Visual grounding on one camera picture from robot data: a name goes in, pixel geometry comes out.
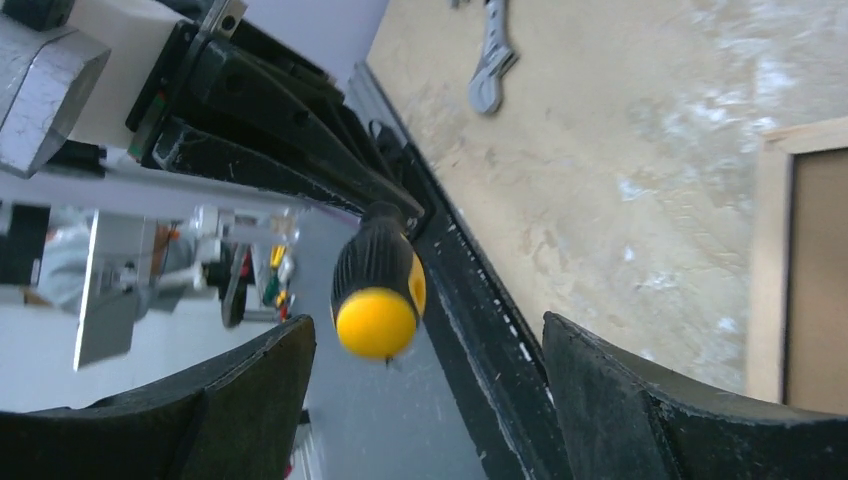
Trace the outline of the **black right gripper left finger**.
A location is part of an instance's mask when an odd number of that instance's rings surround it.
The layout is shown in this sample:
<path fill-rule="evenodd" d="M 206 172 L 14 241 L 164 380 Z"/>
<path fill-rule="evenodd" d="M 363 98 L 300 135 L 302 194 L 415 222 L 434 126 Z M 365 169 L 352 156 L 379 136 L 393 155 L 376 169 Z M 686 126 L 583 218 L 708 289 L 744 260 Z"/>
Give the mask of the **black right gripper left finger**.
<path fill-rule="evenodd" d="M 5 479 L 281 479 L 316 350 L 306 315 L 82 409 L 1 416 Z"/>

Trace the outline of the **black wooden picture frame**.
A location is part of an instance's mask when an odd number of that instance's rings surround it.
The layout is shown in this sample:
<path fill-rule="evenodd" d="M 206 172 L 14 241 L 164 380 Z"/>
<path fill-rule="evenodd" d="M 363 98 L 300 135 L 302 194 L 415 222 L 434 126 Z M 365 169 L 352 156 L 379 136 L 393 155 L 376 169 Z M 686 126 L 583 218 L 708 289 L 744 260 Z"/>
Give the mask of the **black wooden picture frame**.
<path fill-rule="evenodd" d="M 846 118 L 763 135 L 750 276 L 747 395 L 846 414 Z"/>

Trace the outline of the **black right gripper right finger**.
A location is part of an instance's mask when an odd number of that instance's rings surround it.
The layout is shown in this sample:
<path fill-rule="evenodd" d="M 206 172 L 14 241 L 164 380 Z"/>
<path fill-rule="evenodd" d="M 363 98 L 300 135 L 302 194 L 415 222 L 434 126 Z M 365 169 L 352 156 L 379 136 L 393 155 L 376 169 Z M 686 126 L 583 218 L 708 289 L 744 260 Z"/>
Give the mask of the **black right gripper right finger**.
<path fill-rule="evenodd" d="M 543 355 L 576 479 L 844 479 L 847 419 L 699 382 L 544 315 Z"/>

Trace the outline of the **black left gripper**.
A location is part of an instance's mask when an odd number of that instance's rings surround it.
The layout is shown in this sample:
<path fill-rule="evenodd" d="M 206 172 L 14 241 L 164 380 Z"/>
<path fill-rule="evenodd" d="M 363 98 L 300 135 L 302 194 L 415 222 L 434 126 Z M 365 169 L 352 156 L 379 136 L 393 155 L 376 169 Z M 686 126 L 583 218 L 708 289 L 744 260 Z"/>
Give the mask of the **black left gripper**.
<path fill-rule="evenodd" d="M 66 143 L 74 173 L 117 147 L 161 169 L 361 213 L 423 206 L 352 112 L 251 52 L 245 1 L 77 1 L 71 26 L 109 57 Z"/>

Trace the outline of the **yellow black flathead screwdriver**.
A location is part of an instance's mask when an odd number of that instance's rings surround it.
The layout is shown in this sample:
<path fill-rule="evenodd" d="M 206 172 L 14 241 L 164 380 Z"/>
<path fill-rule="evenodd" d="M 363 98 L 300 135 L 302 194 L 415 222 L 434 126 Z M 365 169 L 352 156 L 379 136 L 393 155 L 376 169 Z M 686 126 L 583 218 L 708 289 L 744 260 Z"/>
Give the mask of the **yellow black flathead screwdriver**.
<path fill-rule="evenodd" d="M 373 203 L 334 268 L 331 313 L 340 344 L 390 363 L 415 338 L 426 297 L 425 272 L 404 216 L 391 203 Z"/>

